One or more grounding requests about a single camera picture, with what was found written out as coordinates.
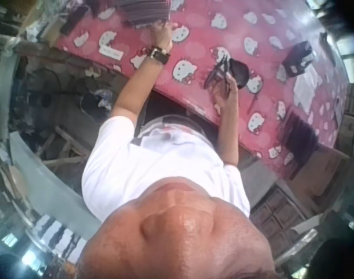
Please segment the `hand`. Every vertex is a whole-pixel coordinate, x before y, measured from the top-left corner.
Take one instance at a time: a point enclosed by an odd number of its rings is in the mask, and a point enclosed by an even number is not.
[[[236,80],[229,73],[227,73],[226,76],[229,84],[228,97],[225,96],[226,83],[224,82],[224,79],[218,82],[212,92],[214,97],[214,107],[217,109],[218,114],[220,114],[220,111],[223,110],[229,103],[236,103],[238,105],[239,89],[237,87]]]
[[[169,53],[173,47],[171,34],[173,32],[173,28],[177,26],[177,23],[163,23],[161,20],[154,23],[151,27],[153,45],[155,47],[162,48]]]

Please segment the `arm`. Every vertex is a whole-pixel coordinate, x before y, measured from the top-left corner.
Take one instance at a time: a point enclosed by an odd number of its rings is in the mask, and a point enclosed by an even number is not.
[[[173,47],[171,43],[171,29],[173,26],[171,23],[156,23],[152,27],[154,46],[162,48],[167,52],[171,50]],[[163,65],[160,62],[146,57],[140,68],[122,89],[111,116],[125,116],[136,125],[142,107],[162,69]]]
[[[239,100],[236,81],[227,75],[230,93],[227,100],[221,100],[221,119],[218,133],[217,153],[224,164],[237,167],[239,164]]]

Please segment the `table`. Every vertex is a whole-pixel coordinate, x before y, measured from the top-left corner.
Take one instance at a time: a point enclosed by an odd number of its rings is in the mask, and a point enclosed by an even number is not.
[[[203,83],[224,55],[246,63],[251,79],[240,94],[239,141],[283,176],[292,154],[277,139],[279,126],[290,110],[308,122],[319,143],[333,147],[337,137],[334,108],[343,108],[348,78],[335,45],[336,67],[319,43],[324,27],[300,0],[172,0],[174,48],[155,89],[168,98],[219,123],[210,93]],[[308,40],[317,54],[306,74],[287,78],[281,62],[290,48]],[[146,28],[127,28],[114,9],[94,19],[86,15],[59,49],[131,76],[151,43]],[[108,44],[124,52],[121,61],[99,53]]]

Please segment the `man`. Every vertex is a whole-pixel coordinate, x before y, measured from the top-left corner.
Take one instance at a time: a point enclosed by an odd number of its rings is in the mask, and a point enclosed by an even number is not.
[[[217,151],[197,125],[178,117],[153,121],[133,139],[172,49],[172,28],[153,26],[157,48],[120,93],[85,168],[84,200],[103,225],[81,254],[78,278],[273,278],[271,250],[248,219],[236,167],[238,88],[231,76],[228,99],[216,94]]]

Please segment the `black item on table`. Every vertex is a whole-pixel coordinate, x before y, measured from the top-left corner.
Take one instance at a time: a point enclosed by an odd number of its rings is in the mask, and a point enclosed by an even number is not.
[[[118,0],[116,9],[122,12],[124,23],[129,26],[170,19],[170,0]]]
[[[224,58],[214,67],[214,69],[209,73],[208,77],[204,83],[204,89],[208,89],[213,81],[216,84],[222,79],[225,81],[225,96],[228,96],[229,86],[226,74],[230,73],[237,82],[237,87],[242,89],[246,86],[249,81],[249,68],[246,64],[230,58],[225,55]]]
[[[85,0],[84,3],[90,7],[93,17],[97,17],[100,8],[99,0]]]
[[[88,6],[79,6],[73,13],[69,15],[67,22],[60,29],[60,33],[68,36],[75,28],[77,23],[85,16],[88,10]]]
[[[290,179],[295,177],[310,159],[317,149],[318,141],[319,138],[314,129],[294,112],[291,112],[280,133],[280,144],[293,153],[294,161],[298,164]]]
[[[300,42],[293,46],[283,61],[288,77],[296,77],[305,73],[305,69],[312,63],[314,54],[309,41]]]

